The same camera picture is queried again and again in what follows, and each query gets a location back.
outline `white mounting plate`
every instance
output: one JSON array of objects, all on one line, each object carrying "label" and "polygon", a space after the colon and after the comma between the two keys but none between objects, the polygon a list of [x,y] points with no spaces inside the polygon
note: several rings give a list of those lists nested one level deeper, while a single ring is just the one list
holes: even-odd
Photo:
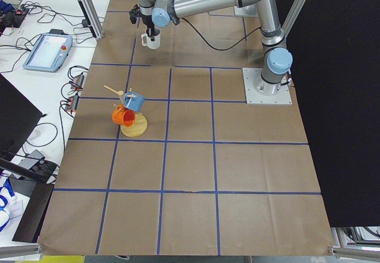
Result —
[{"label": "white mounting plate", "polygon": [[254,88],[254,79],[261,73],[262,68],[243,68],[243,79],[245,88],[245,98],[247,104],[292,104],[289,88],[287,85],[281,86],[280,91],[274,96],[264,96]]},{"label": "white mounting plate", "polygon": [[237,6],[233,7],[235,12],[235,17],[258,17],[256,4],[246,6],[243,8],[238,8]]}]

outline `computer monitor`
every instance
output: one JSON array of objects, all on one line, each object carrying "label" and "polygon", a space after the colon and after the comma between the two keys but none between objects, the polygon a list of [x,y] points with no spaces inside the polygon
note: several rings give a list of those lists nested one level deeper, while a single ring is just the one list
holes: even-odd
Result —
[{"label": "computer monitor", "polygon": [[0,171],[45,183],[44,177],[10,162],[41,116],[39,109],[0,74]]}]

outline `cardboard surface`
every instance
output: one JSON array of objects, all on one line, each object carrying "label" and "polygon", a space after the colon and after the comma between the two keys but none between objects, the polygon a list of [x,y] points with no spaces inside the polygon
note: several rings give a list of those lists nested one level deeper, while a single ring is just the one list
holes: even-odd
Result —
[{"label": "cardboard surface", "polygon": [[[43,226],[46,253],[327,255],[295,89],[292,106],[245,103],[241,68],[262,64],[259,33],[216,52],[181,21],[150,50],[145,26],[129,22],[136,2],[111,0]],[[230,11],[189,20],[228,47],[258,26]],[[142,136],[111,121],[120,101],[104,84],[147,98]]]}]

